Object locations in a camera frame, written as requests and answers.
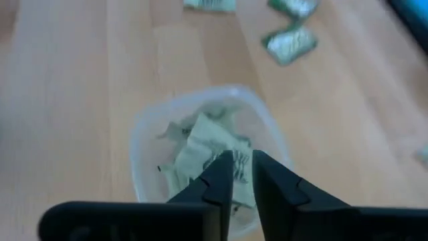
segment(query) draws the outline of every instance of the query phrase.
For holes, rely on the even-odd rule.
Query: table surface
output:
[[[17,17],[0,44],[4,240],[35,240],[60,202],[134,202],[135,114],[230,83],[265,101],[308,181],[354,205],[428,207],[414,158],[428,143],[426,59],[380,1],[321,1],[305,23],[319,45],[288,67],[260,45],[288,19],[260,0],[237,0],[236,14],[178,0],[21,0]]]

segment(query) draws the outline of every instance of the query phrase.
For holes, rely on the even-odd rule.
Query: wood grain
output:
[[[425,56],[380,1],[323,0],[319,46],[280,67],[260,44],[288,19],[180,0],[21,0],[0,43],[0,233],[35,240],[68,200],[135,202],[134,116],[176,95],[244,84],[266,102],[296,172],[355,205],[428,207]],[[262,240],[261,230],[252,238]]]

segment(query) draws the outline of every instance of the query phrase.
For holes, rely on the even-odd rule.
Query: candy wrapper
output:
[[[248,223],[257,216],[252,186],[252,155],[249,137],[235,132],[238,106],[210,102],[177,123],[170,123],[158,136],[177,143],[171,163],[158,166],[172,198],[214,162],[224,150],[233,152],[231,223]]]
[[[318,0],[269,0],[267,4],[291,18],[305,19],[315,11]]]
[[[285,30],[269,34],[261,42],[279,65],[288,65],[313,50],[318,41],[309,29],[291,25]]]
[[[185,0],[184,6],[204,11],[234,12],[236,10],[235,0]]]

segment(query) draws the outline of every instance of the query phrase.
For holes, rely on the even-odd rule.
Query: plastic cup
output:
[[[130,141],[130,161],[139,202],[168,200],[167,183],[157,166],[173,162],[177,154],[176,143],[158,136],[165,132],[171,121],[179,123],[202,105],[211,102],[238,106],[235,132],[249,137],[254,149],[265,151],[282,165],[293,169],[282,133],[259,97],[244,86],[212,87],[150,106],[137,116]],[[236,222],[231,219],[229,239],[242,237],[258,225],[257,212],[250,220]]]

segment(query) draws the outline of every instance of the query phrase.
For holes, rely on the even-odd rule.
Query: green wrapper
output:
[[[313,50],[318,41],[309,29],[291,25],[285,30],[269,34],[261,42],[279,65],[288,65]]]
[[[226,11],[236,10],[235,0],[184,0],[184,6],[204,11]]]
[[[269,0],[267,4],[294,19],[309,17],[318,6],[318,0]]]

